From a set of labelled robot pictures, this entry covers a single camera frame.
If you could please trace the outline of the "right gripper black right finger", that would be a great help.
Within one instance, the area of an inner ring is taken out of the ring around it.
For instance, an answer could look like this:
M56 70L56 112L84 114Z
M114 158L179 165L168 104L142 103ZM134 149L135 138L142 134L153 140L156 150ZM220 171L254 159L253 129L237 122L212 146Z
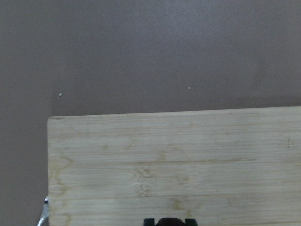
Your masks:
M192 218L186 218L185 219L185 225L186 226L197 226L197 222L195 219Z

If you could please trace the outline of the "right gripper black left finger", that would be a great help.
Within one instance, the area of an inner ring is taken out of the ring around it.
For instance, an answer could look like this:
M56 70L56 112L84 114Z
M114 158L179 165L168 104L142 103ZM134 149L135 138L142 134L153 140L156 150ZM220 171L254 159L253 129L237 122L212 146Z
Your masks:
M144 219L143 226L155 226L155 219L154 218Z

